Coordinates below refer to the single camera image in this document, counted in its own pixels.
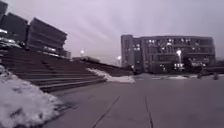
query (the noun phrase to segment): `multi-story building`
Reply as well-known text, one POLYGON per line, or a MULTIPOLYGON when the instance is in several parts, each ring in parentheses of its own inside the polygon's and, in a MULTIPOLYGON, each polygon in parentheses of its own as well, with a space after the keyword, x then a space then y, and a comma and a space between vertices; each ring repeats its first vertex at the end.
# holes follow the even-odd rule
POLYGON ((0 22, 2 17, 5 15, 8 4, 0 0, 0 22))
POLYGON ((29 26, 26 44, 42 52, 61 55, 66 38, 66 33, 34 18, 29 26))
POLYGON ((27 35, 28 21, 12 13, 4 15, 0 22, 0 29, 6 31, 3 37, 25 42, 27 35))
POLYGON ((169 72, 191 65, 209 65, 215 61, 215 47, 211 37, 152 36, 134 38, 121 36, 122 66, 132 66, 140 72, 169 72))

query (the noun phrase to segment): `snow pile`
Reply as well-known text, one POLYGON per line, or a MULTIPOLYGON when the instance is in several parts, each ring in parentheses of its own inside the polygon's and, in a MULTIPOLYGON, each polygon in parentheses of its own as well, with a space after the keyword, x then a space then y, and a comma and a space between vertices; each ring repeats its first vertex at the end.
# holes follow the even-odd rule
POLYGON ((168 79, 172 79, 172 80, 185 80, 188 79, 187 77, 184 76, 171 76, 168 79))
POLYGON ((107 81, 110 82, 121 82, 121 83, 134 83, 135 80, 132 76, 121 76, 121 77, 113 77, 104 71, 100 71, 97 69, 87 68, 88 71, 95 73, 98 76, 103 76, 107 81))
POLYGON ((59 115, 61 102, 0 65, 0 124, 6 128, 40 125, 59 115))

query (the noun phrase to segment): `pavement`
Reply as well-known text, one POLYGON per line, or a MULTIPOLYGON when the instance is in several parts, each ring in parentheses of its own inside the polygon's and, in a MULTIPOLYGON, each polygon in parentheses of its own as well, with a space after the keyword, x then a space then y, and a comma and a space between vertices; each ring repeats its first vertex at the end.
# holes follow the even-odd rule
POLYGON ((102 83, 55 92, 71 108, 44 128, 223 128, 224 77, 102 83))

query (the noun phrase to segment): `cloudy sky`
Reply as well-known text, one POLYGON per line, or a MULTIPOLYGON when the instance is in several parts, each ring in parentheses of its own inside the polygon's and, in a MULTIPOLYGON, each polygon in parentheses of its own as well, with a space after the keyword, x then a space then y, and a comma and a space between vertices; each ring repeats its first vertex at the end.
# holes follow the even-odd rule
POLYGON ((68 33, 65 49, 108 63, 120 55, 120 36, 212 36, 224 57, 223 0, 4 0, 9 11, 38 17, 68 33))

